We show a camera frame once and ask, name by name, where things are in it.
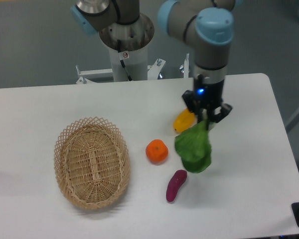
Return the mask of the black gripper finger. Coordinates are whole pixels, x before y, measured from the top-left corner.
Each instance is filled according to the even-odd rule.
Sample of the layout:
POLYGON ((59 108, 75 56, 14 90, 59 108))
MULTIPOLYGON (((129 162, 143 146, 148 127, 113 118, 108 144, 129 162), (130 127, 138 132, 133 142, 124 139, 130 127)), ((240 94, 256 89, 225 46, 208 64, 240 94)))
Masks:
POLYGON ((211 129, 211 125, 219 123, 224 118, 226 118, 232 111, 232 106, 230 104, 222 103, 220 106, 220 112, 215 114, 215 110, 207 109, 207 130, 211 129))
POLYGON ((182 99, 185 102, 187 109, 197 117, 197 122, 203 121, 203 108, 196 98, 194 91, 186 90, 182 94, 182 99))

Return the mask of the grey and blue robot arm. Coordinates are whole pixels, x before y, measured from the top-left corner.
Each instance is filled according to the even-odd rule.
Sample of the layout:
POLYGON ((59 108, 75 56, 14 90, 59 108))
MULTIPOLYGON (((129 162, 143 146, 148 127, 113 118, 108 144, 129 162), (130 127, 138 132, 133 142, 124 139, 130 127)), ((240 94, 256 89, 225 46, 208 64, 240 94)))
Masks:
MULTIPOLYGON (((207 127, 232 110, 223 102, 222 92, 234 36, 231 12, 239 5, 238 0, 168 0, 157 13, 161 30, 194 50, 193 90, 182 97, 207 127)), ((115 81, 148 78, 146 47, 154 25, 141 13, 138 0, 79 0, 71 13, 85 33, 97 33, 114 53, 115 81)))

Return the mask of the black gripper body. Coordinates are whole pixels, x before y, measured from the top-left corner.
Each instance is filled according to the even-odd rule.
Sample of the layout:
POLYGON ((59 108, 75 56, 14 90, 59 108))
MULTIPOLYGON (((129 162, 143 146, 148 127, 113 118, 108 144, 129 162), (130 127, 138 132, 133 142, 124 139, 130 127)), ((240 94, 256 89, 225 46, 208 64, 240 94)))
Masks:
POLYGON ((215 114, 220 112, 220 106, 223 103, 222 93, 224 80, 217 83, 206 83, 207 77, 199 74, 194 78, 193 86, 196 98, 199 100, 203 110, 215 110, 215 114))

